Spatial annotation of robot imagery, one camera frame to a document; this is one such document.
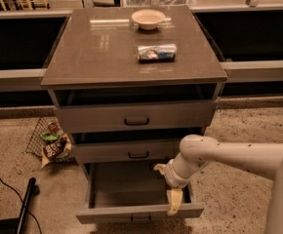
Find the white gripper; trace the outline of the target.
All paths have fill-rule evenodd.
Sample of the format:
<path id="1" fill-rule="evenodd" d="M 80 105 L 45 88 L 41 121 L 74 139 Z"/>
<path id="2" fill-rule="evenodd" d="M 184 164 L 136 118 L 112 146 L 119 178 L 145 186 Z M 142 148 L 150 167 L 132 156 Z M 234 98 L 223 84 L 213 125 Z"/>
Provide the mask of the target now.
<path id="1" fill-rule="evenodd" d="M 167 191 L 167 199 L 169 203 L 167 215 L 175 215 L 182 204 L 181 188 L 185 188 L 189 184 L 189 179 L 183 178 L 175 172 L 173 168 L 173 160 L 170 160 L 166 165 L 156 164 L 153 167 L 153 170 L 164 176 L 167 184 L 172 187 L 172 189 Z"/>

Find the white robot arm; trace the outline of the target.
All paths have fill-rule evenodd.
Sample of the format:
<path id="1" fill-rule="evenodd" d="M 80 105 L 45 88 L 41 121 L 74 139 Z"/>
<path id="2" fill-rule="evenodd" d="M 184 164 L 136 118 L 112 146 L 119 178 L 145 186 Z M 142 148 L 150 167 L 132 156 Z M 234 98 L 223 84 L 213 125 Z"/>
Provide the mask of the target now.
<path id="1" fill-rule="evenodd" d="M 188 135 L 179 145 L 179 154 L 166 164 L 157 164 L 170 189 L 169 215 L 182 203 L 182 189 L 191 177 L 210 162 L 262 176 L 273 181 L 264 234 L 283 234 L 283 143 L 219 142 L 208 136 Z"/>

